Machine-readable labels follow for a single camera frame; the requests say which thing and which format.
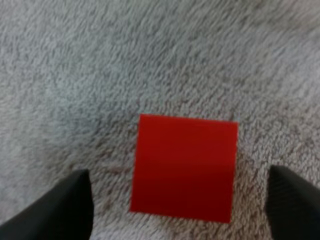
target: fuzzy gray rug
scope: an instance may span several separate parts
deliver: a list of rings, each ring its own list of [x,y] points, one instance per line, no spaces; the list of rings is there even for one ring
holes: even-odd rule
[[[320,186],[318,0],[0,0],[0,223],[89,168],[93,240],[269,239],[270,164]],[[239,122],[231,224],[128,213],[140,113]]]

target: block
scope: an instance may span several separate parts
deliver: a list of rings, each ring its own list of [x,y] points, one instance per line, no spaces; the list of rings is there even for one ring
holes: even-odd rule
[[[235,122],[140,115],[131,212],[229,223]]]

